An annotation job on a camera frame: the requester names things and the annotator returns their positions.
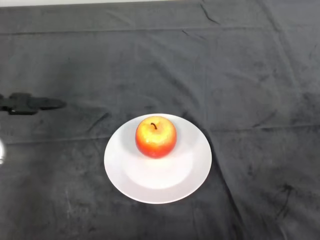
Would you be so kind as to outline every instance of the wrinkled fabric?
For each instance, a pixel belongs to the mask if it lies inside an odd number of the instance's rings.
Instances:
[[[0,94],[58,98],[0,112],[0,240],[316,240],[320,4],[217,0],[0,8]],[[150,113],[206,135],[204,184],[174,203],[120,193],[115,130]]]

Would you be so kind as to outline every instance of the table surface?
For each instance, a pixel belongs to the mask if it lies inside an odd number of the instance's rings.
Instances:
[[[316,240],[320,4],[215,0],[0,8],[0,94],[67,102],[0,113],[0,240]],[[167,113],[213,151],[178,202],[122,195],[112,133]]]

